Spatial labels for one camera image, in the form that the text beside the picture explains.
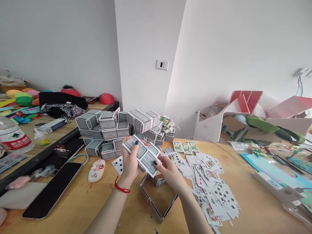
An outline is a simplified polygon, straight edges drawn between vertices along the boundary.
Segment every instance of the forearm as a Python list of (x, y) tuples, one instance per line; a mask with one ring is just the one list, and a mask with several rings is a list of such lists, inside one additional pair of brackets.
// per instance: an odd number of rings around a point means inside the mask
[[(131, 183), (120, 179), (118, 186), (129, 189)], [(85, 234), (114, 234), (127, 196), (127, 193), (119, 192), (118, 189), (114, 188)]]
[(191, 190), (185, 189), (179, 194), (188, 231), (190, 234), (213, 234), (200, 206), (197, 204)]

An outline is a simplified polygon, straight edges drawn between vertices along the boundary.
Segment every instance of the small plastic bottle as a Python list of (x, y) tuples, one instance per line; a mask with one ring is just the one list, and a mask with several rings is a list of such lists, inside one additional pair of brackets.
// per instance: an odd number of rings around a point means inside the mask
[(49, 145), (50, 144), (49, 138), (47, 138), (44, 133), (38, 131), (37, 128), (34, 128), (34, 129), (35, 129), (35, 136), (34, 136), (34, 138), (39, 141), (40, 146), (47, 146), (47, 145)]
[(14, 153), (26, 153), (35, 146), (18, 125), (4, 116), (0, 116), (0, 145)]

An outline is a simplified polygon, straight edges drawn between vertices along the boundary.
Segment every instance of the white wall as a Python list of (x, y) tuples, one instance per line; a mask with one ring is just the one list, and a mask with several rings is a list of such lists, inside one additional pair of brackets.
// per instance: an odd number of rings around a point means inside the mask
[[(186, 0), (115, 0), (125, 111), (163, 114)], [(156, 69), (156, 60), (169, 69)]]
[[(293, 73), (312, 68), (312, 1), (188, 0), (165, 114), (193, 136), (196, 111), (234, 90), (296, 94)], [(312, 78), (303, 77), (312, 97)]]
[(40, 89), (121, 101), (114, 0), (2, 0), (0, 68)]

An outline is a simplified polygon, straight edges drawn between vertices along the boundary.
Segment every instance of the water bottle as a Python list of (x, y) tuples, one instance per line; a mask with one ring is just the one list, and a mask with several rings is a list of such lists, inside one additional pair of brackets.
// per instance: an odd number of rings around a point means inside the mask
[(0, 145), (14, 153), (26, 153), (35, 146), (18, 125), (4, 116), (0, 116)]

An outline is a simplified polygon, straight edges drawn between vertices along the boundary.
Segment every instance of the black smartphone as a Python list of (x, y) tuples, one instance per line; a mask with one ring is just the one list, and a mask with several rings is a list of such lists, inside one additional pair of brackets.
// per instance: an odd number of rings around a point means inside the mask
[(41, 193), (38, 194), (35, 200), (27, 207), (22, 217), (29, 219), (45, 218), (59, 201), (81, 168), (81, 163), (65, 163)]

